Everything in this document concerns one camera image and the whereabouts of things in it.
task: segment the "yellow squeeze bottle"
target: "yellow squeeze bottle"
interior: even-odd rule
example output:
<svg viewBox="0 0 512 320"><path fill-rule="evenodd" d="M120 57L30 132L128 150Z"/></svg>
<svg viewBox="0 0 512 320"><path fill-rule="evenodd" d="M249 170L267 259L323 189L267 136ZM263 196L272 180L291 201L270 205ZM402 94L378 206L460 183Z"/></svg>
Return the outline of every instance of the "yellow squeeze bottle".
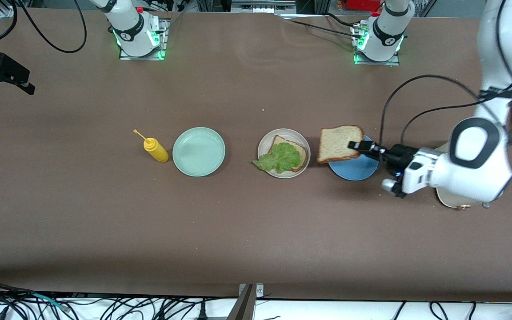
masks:
<svg viewBox="0 0 512 320"><path fill-rule="evenodd" d="M163 148L162 145L159 144L159 141L155 138L146 138L142 136L141 133L138 132L138 130L134 130L135 133L139 134L140 137L144 138L144 149L146 149L149 154L151 154L152 157L155 158L155 160L163 163L169 160L169 154L167 153L167 150Z"/></svg>

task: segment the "plate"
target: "plate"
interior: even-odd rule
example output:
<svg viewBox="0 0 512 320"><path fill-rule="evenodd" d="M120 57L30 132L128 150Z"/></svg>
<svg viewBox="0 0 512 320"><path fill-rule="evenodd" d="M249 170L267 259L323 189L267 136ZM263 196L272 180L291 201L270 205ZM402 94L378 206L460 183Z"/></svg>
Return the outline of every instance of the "plate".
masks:
<svg viewBox="0 0 512 320"><path fill-rule="evenodd" d="M372 141L368 136L364 136L364 139ZM356 159L329 162L329 167L345 180L359 181L372 176L378 168L378 161L361 154Z"/></svg>
<svg viewBox="0 0 512 320"><path fill-rule="evenodd" d="M262 138L262 140L260 140L260 144L258 144L258 159L260 159L260 157L263 156L264 154L268 154L268 152L270 151L270 148L272 148L272 143L274 142L274 138L276 136L281 136L282 138L284 138L286 140L293 141L293 142L299 144L300 146L302 146L305 149L305 151L307 151L307 159L305 160L305 164L304 164L303 168L301 168L301 170L299 170L298 172L286 171L286 172L278 173L276 171L276 169L273 169L271 171L268 171L268 173L271 176L274 176L274 177L280 178L280 179L288 179L288 178L293 178L295 176L299 176L305 170L305 168L307 168L307 165L309 164L309 158L310 158L311 152L309 150L309 144L307 143L307 140L297 131L294 131L291 129L276 129L276 130L272 130L272 131L268 132L264 136L264 138Z"/></svg>
<svg viewBox="0 0 512 320"><path fill-rule="evenodd" d="M188 176L207 176L219 168L226 148L222 137L213 129L189 129L173 145L173 162Z"/></svg>

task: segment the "table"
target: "table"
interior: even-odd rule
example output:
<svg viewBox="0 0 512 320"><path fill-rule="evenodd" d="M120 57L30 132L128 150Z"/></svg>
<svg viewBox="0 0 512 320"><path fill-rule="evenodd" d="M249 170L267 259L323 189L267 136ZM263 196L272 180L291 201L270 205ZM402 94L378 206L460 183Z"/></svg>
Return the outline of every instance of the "table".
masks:
<svg viewBox="0 0 512 320"><path fill-rule="evenodd" d="M80 43L76 11L30 11L51 41ZM280 298L512 300L512 184L491 209L457 212L430 189L384 193L383 170L348 182L312 161L278 180L251 164L276 128L306 136L312 160L321 128L357 124L376 137L384 101L416 75L478 89L477 20L413 19L401 66L378 67L354 65L344 36L269 14L185 13L165 61L119 61L103 14L84 15L88 42L73 55L24 16L0 42L36 86L28 96L0 84L0 282L217 296L263 282ZM416 113L470 100L419 80L393 101L385 143ZM407 143L439 146L472 112L427 115ZM227 148L205 178L155 162L132 132L170 149L195 126Z"/></svg>

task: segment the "lettuce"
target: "lettuce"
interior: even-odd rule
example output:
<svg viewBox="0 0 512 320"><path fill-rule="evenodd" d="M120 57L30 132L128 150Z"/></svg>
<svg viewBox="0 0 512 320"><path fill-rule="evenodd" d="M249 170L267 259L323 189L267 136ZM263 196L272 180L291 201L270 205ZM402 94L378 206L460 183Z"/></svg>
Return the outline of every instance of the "lettuce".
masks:
<svg viewBox="0 0 512 320"><path fill-rule="evenodd" d="M260 159L253 161L260 170L282 173L297 167L301 164L301 157L296 148L287 142L275 144L268 154L260 156Z"/></svg>

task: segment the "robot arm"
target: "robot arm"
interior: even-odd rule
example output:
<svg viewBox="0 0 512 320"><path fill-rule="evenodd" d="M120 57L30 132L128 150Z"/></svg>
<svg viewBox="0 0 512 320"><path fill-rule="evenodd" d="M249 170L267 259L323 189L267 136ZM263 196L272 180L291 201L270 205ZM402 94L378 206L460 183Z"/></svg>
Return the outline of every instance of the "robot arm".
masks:
<svg viewBox="0 0 512 320"><path fill-rule="evenodd" d="M104 12L120 47L130 56L141 57L159 47L159 18L135 8L132 0L90 0Z"/></svg>
<svg viewBox="0 0 512 320"><path fill-rule="evenodd" d="M379 16L364 21L366 32L357 49L373 61L387 61L400 47L404 31L414 16L411 0L386 0Z"/></svg>
<svg viewBox="0 0 512 320"><path fill-rule="evenodd" d="M490 202L499 198L510 182L509 137L504 125L512 101L512 88L509 88L512 85L512 1L504 5L499 20L500 44L510 71L504 66L496 45L501 4L502 0L488 0L478 34L481 95L488 101L477 106L473 117L455 126L449 152L400 144L386 149L367 141L349 143L350 148L386 161L387 170L394 178L383 181L385 190L403 198L427 186L439 187L466 198Z"/></svg>

